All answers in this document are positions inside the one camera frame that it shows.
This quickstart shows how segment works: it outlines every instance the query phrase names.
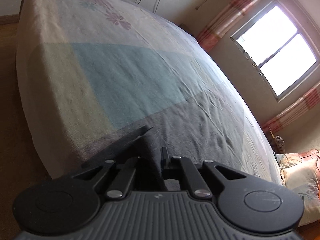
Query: bed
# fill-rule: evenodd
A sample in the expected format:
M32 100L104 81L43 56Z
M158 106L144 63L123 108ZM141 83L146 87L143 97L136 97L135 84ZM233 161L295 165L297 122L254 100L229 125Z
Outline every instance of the bed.
M52 178L149 125L169 155L281 185L270 145L222 71L193 37L140 6L23 0L16 64L33 143Z

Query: silver screw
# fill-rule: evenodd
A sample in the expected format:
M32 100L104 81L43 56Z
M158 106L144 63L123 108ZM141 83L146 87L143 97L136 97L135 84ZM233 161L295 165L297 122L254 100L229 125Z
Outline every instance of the silver screw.
M206 190L206 189L197 189L195 191L195 195L197 197L205 198L205 197L211 196L211 192L209 190Z
M122 193L120 190L116 190L116 189L114 189L114 190L109 190L109 191L107 192L107 196L108 196L109 198L120 198L120 197L122 197L122 195L123 195L123 193Z

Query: window frame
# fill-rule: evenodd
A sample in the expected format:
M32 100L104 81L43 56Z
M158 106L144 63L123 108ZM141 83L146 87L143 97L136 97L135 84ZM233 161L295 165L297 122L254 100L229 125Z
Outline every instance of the window frame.
M289 18L292 24L297 28L295 34L276 52L270 55L267 59L261 62L259 65L252 60L249 54L244 50L244 48L237 42L237 39L242 36L247 30L249 30L258 20L260 20L266 13L268 13L273 7L278 6L282 12ZM299 77L292 85L290 85L285 91L283 91L280 95L277 96L274 89L272 88L271 84L264 76L264 74L260 71L260 68L272 59L281 49L283 49L294 37L298 34L301 34L302 38L305 40L306 44L309 46L310 50L312 51L314 57L316 58L316 62L301 76ZM288 94L290 94L295 88L297 88L319 65L320 56L317 52L317 48L313 44L312 40L309 38L306 31L302 28L302 26L297 22L297 20L291 15L289 10L279 1L279 0L272 0L269 4L267 4L262 10L260 10L253 18L251 18L247 23L245 23L239 30L237 30L230 39L237 45L237 47L241 50L241 52L245 55L245 57L250 61L251 65L257 70L258 74L262 77L264 82L268 85L269 89L271 90L272 94L274 95L277 102L281 101L285 98Z

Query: window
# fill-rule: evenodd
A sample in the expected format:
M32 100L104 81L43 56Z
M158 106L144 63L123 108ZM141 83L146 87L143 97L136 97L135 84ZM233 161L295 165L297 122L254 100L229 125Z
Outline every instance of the window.
M317 61L303 32L284 12L273 2L231 37L276 99L299 84Z

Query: bed cover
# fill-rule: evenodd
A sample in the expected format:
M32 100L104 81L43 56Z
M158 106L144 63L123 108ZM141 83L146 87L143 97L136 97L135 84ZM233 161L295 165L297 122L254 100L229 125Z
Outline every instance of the bed cover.
M281 184L270 145L222 71L193 37L140 6L23 0L16 64L32 139L53 178L148 124L169 155Z

